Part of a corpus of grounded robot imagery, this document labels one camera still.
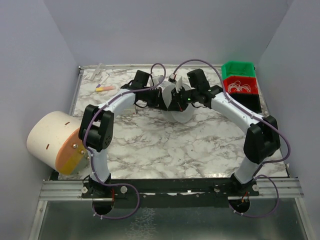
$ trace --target gray wall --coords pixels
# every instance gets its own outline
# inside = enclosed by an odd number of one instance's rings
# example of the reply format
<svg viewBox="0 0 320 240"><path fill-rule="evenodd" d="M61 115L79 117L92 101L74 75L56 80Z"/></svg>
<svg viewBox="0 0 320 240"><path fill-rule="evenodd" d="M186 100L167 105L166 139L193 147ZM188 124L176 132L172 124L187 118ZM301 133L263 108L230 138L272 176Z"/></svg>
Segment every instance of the gray wall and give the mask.
<svg viewBox="0 0 320 240"><path fill-rule="evenodd" d="M0 238L20 240L50 173L27 136L45 114L68 110L78 68L42 0L2 0L0 33Z"/></svg>
<svg viewBox="0 0 320 240"><path fill-rule="evenodd" d="M295 0L258 64L270 113L290 140L298 176L320 238L320 1Z"/></svg>
<svg viewBox="0 0 320 240"><path fill-rule="evenodd" d="M258 63L292 0L44 0L79 65Z"/></svg>

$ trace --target gray floor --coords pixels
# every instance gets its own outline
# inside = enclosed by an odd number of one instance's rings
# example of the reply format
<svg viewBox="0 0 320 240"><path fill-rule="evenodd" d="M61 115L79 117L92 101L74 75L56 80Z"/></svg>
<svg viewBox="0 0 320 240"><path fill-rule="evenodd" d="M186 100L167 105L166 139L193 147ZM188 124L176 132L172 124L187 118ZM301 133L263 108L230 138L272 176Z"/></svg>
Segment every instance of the gray floor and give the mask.
<svg viewBox="0 0 320 240"><path fill-rule="evenodd" d="M275 199L254 199L248 213L268 212ZM115 209L121 216L130 209ZM306 240L294 198L280 200L278 210L252 219L229 208L140 208L124 220L93 217L91 202L50 202L41 240Z"/></svg>

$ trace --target marble table top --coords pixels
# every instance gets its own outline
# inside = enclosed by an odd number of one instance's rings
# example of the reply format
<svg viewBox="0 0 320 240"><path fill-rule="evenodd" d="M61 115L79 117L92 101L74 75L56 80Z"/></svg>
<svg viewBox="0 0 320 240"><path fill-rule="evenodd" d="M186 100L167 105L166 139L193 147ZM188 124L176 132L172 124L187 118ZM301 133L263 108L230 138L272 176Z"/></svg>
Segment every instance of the marble table top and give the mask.
<svg viewBox="0 0 320 240"><path fill-rule="evenodd" d="M189 84L187 72L199 67L181 68L177 72ZM210 85L220 85L215 72L201 67ZM81 118L87 105L99 105L114 96L120 87L135 76L137 70L150 72L146 67L105 69L90 81L94 69L84 70L74 117ZM174 68L167 68L167 76ZM161 68L154 69L162 75ZM115 90L95 92L105 76L103 86ZM262 112L267 115L264 99L260 96ZM114 121L113 139L108 147L108 166L114 179L164 178L225 178L239 167L244 157L245 134L222 114L208 108L197 108L187 123L170 123L160 110L136 108L136 114L124 114ZM280 159L278 150L270 159ZM73 176L60 179L82 179L91 173L87 167ZM269 163L261 174L270 177L287 177L284 163Z"/></svg>

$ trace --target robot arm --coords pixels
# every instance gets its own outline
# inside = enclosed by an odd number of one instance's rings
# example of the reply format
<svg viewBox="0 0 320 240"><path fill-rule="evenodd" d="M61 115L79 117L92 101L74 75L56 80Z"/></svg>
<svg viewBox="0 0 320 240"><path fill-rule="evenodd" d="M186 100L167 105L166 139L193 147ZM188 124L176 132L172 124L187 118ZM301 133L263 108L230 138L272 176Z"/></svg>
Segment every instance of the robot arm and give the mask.
<svg viewBox="0 0 320 240"><path fill-rule="evenodd" d="M179 92L177 92L176 88L173 89L171 91L171 103L168 107L164 104L161 88L136 91L145 88L150 77L148 73L141 71L137 71L132 83L122 86L117 95L132 90L136 92L124 94L112 102L109 100L99 106L88 105L86 107L79 130L79 138L82 141L93 116L100 108L107 105L96 118L96 121L100 121L100 126L92 125L86 141L87 146L94 150L96 159L93 164L98 177L103 182L110 178L106 157L107 147L113 136L114 118L138 100L147 102L147 105L150 108L175 112L183 112L189 104L199 102L210 109L222 113L234 122L244 133L246 133L243 148L245 158L240 167L231 176L231 179L234 181L237 188L242 188L247 183L251 182L261 163L280 148L279 136L268 126L253 119L251 115L243 113L230 103L221 87L217 85L210 87L206 76L201 69L193 70L187 75L193 89L185 90L181 87ZM241 106L256 117L264 119L269 124L278 128L277 121L272 116L263 118L263 116L253 113L243 105ZM90 177L97 181L93 174Z"/></svg>

